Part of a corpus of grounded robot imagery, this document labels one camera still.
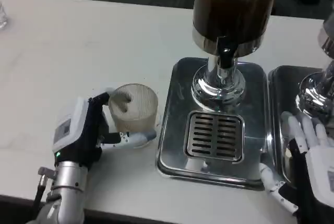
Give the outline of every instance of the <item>glass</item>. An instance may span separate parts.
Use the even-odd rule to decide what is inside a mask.
[[[0,2],[0,29],[5,27],[8,23],[8,18],[5,13],[3,4]]]
[[[194,27],[216,42],[229,37],[237,44],[254,41],[266,30],[273,0],[195,0]]]
[[[156,123],[158,97],[147,86],[124,85],[110,95],[109,110],[117,131],[148,132]]]

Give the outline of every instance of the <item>white robotic hand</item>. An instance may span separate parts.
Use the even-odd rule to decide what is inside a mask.
[[[327,136],[326,129],[320,121],[314,119],[312,122],[303,113],[298,117],[301,124],[290,112],[282,113],[282,135],[288,141],[295,139],[301,154],[317,146],[334,147],[334,140]]]
[[[294,187],[276,172],[264,152],[259,168],[265,189],[299,223],[331,223],[327,221],[334,215],[334,141],[319,120],[305,114],[283,112],[281,119],[282,136],[293,157]]]

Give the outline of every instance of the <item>dark liquid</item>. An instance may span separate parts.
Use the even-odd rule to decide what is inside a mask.
[[[238,44],[266,30],[273,0],[195,0],[194,26],[211,41],[228,36]]]

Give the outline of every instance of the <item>chrome dispenser base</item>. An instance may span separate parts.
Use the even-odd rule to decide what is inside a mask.
[[[184,58],[173,68],[157,167],[172,178],[262,190],[258,164],[270,132],[266,74],[256,64],[238,63],[246,80],[241,103],[208,111],[192,96],[193,77],[206,64]]]
[[[206,81],[207,66],[201,67],[193,79],[192,95],[195,101],[201,107],[215,111],[221,111],[227,105],[238,105],[244,95],[245,79],[238,69],[231,72],[233,73],[228,74],[232,77],[231,85],[218,87],[217,84],[220,82],[211,85],[210,82]]]

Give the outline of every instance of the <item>stainless steel drip tray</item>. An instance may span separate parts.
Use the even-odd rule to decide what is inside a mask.
[[[243,119],[234,115],[193,112],[189,116],[187,153],[193,157],[241,161]]]
[[[173,68],[157,167],[172,178],[262,190],[258,164],[268,134],[266,74],[256,64],[239,63],[246,80],[241,104],[209,112],[191,93],[195,72],[206,64],[184,58]]]
[[[291,182],[289,153],[286,153],[287,143],[281,138],[280,116],[288,111],[294,115],[300,113],[296,106],[300,82],[309,74],[320,72],[320,69],[301,66],[279,66],[269,73],[269,97],[273,122],[273,150],[275,151],[275,166],[277,171]]]

